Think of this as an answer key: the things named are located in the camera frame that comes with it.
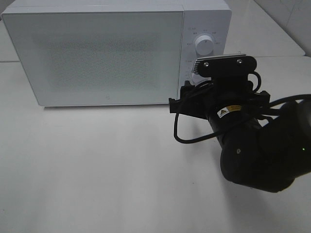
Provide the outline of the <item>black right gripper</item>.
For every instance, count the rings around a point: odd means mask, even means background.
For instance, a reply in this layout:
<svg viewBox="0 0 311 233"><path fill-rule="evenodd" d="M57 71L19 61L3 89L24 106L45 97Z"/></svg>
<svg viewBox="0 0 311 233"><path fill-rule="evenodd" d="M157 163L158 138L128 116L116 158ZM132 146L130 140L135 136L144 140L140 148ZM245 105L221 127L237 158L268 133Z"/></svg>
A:
<svg viewBox="0 0 311 233"><path fill-rule="evenodd" d="M270 94L259 92L261 77L256 88L247 74L212 77L194 86L186 81L180 88L180 99L169 98L170 113L206 119L222 120L234 116L236 121L255 118L259 108L267 105Z"/></svg>

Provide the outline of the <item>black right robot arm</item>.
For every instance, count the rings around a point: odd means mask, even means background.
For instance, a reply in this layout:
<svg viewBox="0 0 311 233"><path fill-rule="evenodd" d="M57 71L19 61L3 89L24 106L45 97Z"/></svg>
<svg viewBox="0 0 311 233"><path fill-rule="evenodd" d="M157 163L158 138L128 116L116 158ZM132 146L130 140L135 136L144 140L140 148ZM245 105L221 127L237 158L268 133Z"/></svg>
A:
<svg viewBox="0 0 311 233"><path fill-rule="evenodd" d="M198 85L185 82L169 110L205 119L212 133L183 139L183 144L216 138L220 167L230 182L276 193L311 171L311 97L294 95L270 101L247 75L214 77Z"/></svg>

